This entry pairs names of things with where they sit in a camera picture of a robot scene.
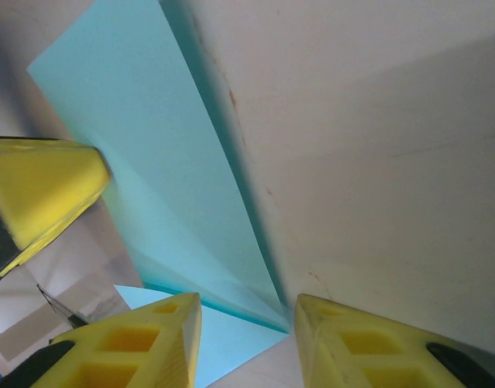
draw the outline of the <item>square hole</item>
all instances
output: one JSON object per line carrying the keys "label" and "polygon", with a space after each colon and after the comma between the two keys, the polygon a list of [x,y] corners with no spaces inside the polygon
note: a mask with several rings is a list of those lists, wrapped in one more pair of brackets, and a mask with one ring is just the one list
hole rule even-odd
{"label": "square hole", "polygon": [[123,327],[108,335],[98,350],[105,352],[148,352],[158,338],[159,329]]}
{"label": "square hole", "polygon": [[400,354],[393,338],[378,331],[342,331],[341,339],[352,354]]}
{"label": "square hole", "polygon": [[166,305],[156,307],[154,309],[155,314],[172,314],[177,310],[175,303],[167,303]]}
{"label": "square hole", "polygon": [[137,365],[130,364],[85,364],[62,388],[125,388],[137,370]]}
{"label": "square hole", "polygon": [[418,368],[365,369],[373,388],[435,388],[432,380]]}

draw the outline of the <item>white wall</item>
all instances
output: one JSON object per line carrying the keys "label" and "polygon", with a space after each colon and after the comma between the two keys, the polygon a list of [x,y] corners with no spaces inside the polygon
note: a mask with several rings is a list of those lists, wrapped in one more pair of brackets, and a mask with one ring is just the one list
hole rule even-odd
{"label": "white wall", "polygon": [[190,9],[291,300],[495,352],[495,1]]}

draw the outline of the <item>light blue foam board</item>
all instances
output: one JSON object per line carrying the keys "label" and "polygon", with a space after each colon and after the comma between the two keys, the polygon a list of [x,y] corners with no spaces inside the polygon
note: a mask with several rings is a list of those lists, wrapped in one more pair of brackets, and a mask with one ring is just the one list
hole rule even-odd
{"label": "light blue foam board", "polygon": [[239,189],[156,0],[97,0],[28,68],[112,171],[104,199],[149,284],[288,327]]}
{"label": "light blue foam board", "polygon": [[[131,309],[161,301],[172,295],[151,289],[116,285]],[[257,354],[282,341],[287,334],[202,306],[201,343],[196,388],[225,376]]]}

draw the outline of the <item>wall stain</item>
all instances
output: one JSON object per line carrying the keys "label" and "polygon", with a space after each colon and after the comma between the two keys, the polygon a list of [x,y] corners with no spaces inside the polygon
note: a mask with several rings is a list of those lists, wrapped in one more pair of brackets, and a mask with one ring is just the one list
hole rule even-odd
{"label": "wall stain", "polygon": [[488,136],[483,136],[481,138],[481,140],[491,140],[491,139],[495,139],[495,134],[493,135],[488,135]]}
{"label": "wall stain", "polygon": [[274,206],[278,210],[278,212],[277,212],[277,219],[281,223],[281,225],[284,226],[284,229],[286,230],[286,235],[290,238],[290,240],[292,240],[293,243],[296,243],[297,244],[298,243],[298,237],[293,232],[293,229],[289,226],[289,223],[281,215],[281,207],[278,204],[278,201],[277,201],[277,198],[274,195],[274,192],[271,189],[269,189],[267,186],[264,186],[264,188],[265,188],[265,191],[271,196],[271,199],[272,199],[272,201],[274,203]]}
{"label": "wall stain", "polygon": [[330,299],[331,301],[334,300],[334,298],[332,297],[332,295],[330,294],[330,290],[328,289],[328,286],[327,286],[327,282],[323,279],[321,279],[319,276],[317,276],[315,273],[313,272],[308,272],[310,276],[313,276],[319,283],[321,283],[323,285],[323,288],[325,289],[325,292],[327,293],[328,295],[328,299]]}
{"label": "wall stain", "polygon": [[[199,21],[197,20],[196,16],[193,14],[192,8],[188,7],[188,12],[192,16],[192,24],[196,30],[197,39],[199,40],[199,45],[202,47],[203,53],[212,61],[212,63],[214,64],[215,68],[218,70],[219,74],[221,75],[221,78],[224,80],[224,83],[226,84],[226,86],[228,88],[228,94],[230,96],[231,106],[233,107],[233,110],[235,111],[235,119],[237,120],[237,125],[239,126],[239,131],[240,131],[240,135],[242,138],[242,144],[243,144],[244,148],[246,149],[246,151],[248,151],[248,144],[246,142],[246,137],[244,136],[242,125],[240,124],[239,112],[237,110],[237,99],[235,98],[235,94],[233,93],[233,90],[230,87],[230,83],[228,81],[228,77],[226,76],[226,72],[219,65],[217,59],[211,53],[211,51],[208,48],[208,45],[205,43],[202,31],[201,31],[201,25],[199,24]],[[250,153],[246,152],[246,154],[249,157],[249,159],[252,161],[252,163],[255,164],[255,160],[252,158]]]}
{"label": "wall stain", "polygon": [[457,144],[458,143],[446,143],[446,144],[434,145],[432,147],[420,148],[419,150],[411,150],[411,151],[403,152],[400,154],[390,155],[390,156],[388,156],[388,159],[402,158],[403,156],[409,156],[409,155],[414,155],[414,154],[423,154],[424,152],[430,152],[430,151],[435,151],[435,150],[441,150],[444,148],[454,147]]}

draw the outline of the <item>white surface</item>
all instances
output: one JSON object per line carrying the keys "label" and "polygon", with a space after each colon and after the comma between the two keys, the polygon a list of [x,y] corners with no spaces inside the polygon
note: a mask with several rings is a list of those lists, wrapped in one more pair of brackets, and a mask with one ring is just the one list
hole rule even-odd
{"label": "white surface", "polygon": [[303,387],[294,336],[261,353],[247,364],[221,378],[210,388],[299,388]]}
{"label": "white surface", "polygon": [[[0,0],[21,71],[87,3]],[[187,3],[290,300],[495,352],[495,0]]]}

